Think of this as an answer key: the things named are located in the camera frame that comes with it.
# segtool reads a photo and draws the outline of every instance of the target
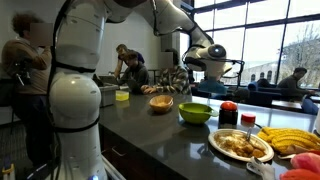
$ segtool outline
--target wooden cabinet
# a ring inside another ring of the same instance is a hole
[[[126,179],[186,179],[107,128],[99,130],[102,155]]]

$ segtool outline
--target bowl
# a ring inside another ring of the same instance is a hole
[[[116,91],[116,100],[117,101],[125,101],[129,99],[129,92],[127,91]]]
[[[204,124],[211,116],[219,116],[219,112],[210,106],[192,102],[179,104],[179,113],[186,122],[192,124]]]
[[[169,95],[159,95],[153,97],[149,105],[156,113],[166,113],[173,104],[173,98]]]

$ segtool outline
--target man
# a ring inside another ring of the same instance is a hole
[[[126,83],[129,79],[134,79],[139,88],[149,83],[148,70],[140,61],[138,61],[138,54],[135,51],[129,50],[123,56],[123,60],[128,65],[128,68],[118,81],[120,86]]]
[[[293,74],[277,85],[277,88],[285,90],[286,96],[291,96],[294,99],[301,100],[305,94],[315,94],[313,90],[301,89],[298,86],[298,81],[307,73],[307,69],[303,67],[298,67],[294,70]]]
[[[12,108],[26,129],[28,157],[38,167],[52,158],[53,131],[46,106],[51,51],[50,46],[45,46],[39,54],[38,47],[30,41],[37,39],[30,30],[34,23],[39,25],[43,20],[31,12],[14,15],[12,27],[18,37],[6,42],[1,58],[3,70],[17,80]]]
[[[165,52],[171,52],[173,55],[173,68],[165,69],[160,76],[157,85],[142,86],[144,94],[156,92],[170,92],[179,94],[191,94],[189,85],[188,71],[179,65],[178,52],[175,49],[166,49]]]
[[[117,64],[117,67],[116,69],[114,70],[114,76],[116,78],[118,78],[120,76],[120,71],[122,69],[122,64],[123,64],[123,57],[124,55],[128,52],[128,51],[133,51],[133,50],[130,50],[127,48],[126,45],[124,44],[120,44],[117,48],[116,48],[116,51],[118,53],[118,64]],[[142,57],[142,55],[139,53],[139,52],[136,52],[137,55],[138,55],[138,61],[141,62],[141,64],[144,64],[144,59]]]

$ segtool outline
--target dark countertop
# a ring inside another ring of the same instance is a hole
[[[132,95],[128,101],[116,101],[114,105],[101,108],[100,124],[119,135],[135,147],[152,156],[170,169],[188,179],[259,179],[246,170],[246,163],[229,158],[210,145],[208,135],[218,129],[218,117],[211,117],[205,125],[195,126],[184,122],[179,115],[178,104],[198,102],[219,110],[222,101],[191,96],[174,96],[171,110],[156,115],[149,106],[153,95]],[[238,104],[237,129],[244,112],[256,114],[261,126],[299,128],[312,132],[315,116],[276,109]],[[291,168],[288,160],[273,158],[276,177]]]

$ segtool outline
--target plate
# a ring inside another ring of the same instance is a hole
[[[224,155],[227,155],[231,158],[234,158],[234,159],[237,159],[237,160],[240,160],[240,161],[245,161],[245,162],[250,162],[250,158],[246,158],[246,157],[242,157],[242,156],[238,156],[236,154],[232,154],[230,152],[227,152],[225,150],[223,150],[222,148],[219,147],[219,145],[216,143],[216,141],[214,140],[214,137],[216,135],[223,135],[223,134],[239,134],[239,135],[246,135],[247,132],[244,132],[244,131],[240,131],[240,130],[235,130],[235,129],[219,129],[213,133],[210,133],[209,134],[209,142],[210,144],[215,148],[217,149],[218,151],[220,151],[222,154]],[[253,141],[256,141],[257,143],[259,143],[260,145],[262,145],[265,149],[265,156],[261,157],[261,158],[258,158],[261,162],[266,162],[266,161],[269,161],[273,158],[274,156],[274,152],[273,152],[273,149],[271,148],[271,146],[266,143],[264,140],[260,139],[258,136],[254,135],[254,134],[251,134],[251,140]]]

